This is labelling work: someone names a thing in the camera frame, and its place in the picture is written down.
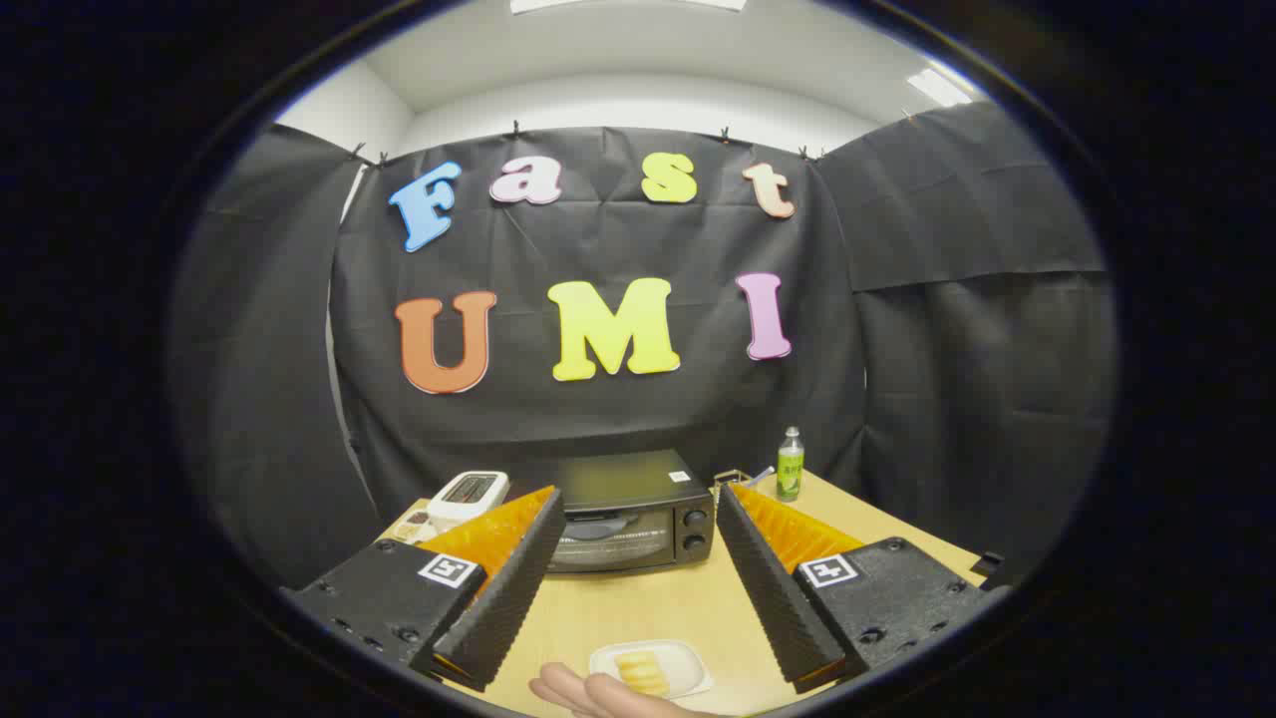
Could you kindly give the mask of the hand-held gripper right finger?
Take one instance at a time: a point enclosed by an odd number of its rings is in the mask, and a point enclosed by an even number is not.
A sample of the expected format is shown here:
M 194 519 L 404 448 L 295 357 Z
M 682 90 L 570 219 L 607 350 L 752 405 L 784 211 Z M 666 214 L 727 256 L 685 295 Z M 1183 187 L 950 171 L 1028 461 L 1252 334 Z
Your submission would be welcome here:
M 997 598 L 910 539 L 855 539 L 743 483 L 718 485 L 717 532 L 796 692 L 896 663 Z

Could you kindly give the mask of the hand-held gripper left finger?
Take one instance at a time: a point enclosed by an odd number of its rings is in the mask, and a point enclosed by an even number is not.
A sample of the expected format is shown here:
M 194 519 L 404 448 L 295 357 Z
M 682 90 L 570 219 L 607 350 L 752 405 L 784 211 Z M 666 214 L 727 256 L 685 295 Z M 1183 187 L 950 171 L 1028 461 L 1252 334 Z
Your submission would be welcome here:
M 547 486 L 433 539 L 376 539 L 291 599 L 380 662 L 484 691 L 565 524 L 561 490 Z

